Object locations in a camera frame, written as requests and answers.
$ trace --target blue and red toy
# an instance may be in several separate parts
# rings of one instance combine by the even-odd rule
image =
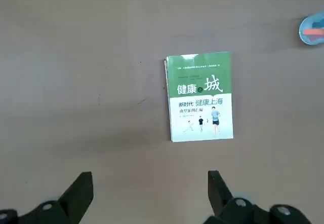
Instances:
[[[304,19],[299,27],[299,36],[308,45],[324,43],[324,11]]]

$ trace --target blue object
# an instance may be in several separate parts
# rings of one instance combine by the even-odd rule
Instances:
[[[324,29],[324,11],[317,14],[308,16],[299,26],[299,37],[300,39],[308,45],[317,45],[324,43],[324,37],[319,37],[317,39],[312,39],[311,35],[304,35],[304,29]]]

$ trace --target book cover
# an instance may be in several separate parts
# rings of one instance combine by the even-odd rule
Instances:
[[[233,138],[228,52],[165,60],[172,142]]]

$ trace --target book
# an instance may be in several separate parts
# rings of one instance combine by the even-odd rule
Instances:
[[[231,55],[165,60],[172,142],[232,139]]]

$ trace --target running man illustration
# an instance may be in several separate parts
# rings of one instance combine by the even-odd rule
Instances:
[[[191,123],[189,120],[188,124],[189,124],[189,127],[184,132],[186,132],[188,129],[191,129],[191,131],[193,131],[193,128],[192,128],[193,123]]]
[[[202,133],[202,131],[203,131],[203,119],[201,118],[201,116],[199,116],[199,125],[200,125],[200,132]]]
[[[214,132],[215,132],[215,135],[216,135],[216,129],[217,131],[219,132],[219,117],[220,117],[220,113],[219,111],[217,111],[215,109],[215,107],[213,106],[212,107],[212,116],[213,116],[213,125],[214,125]]]

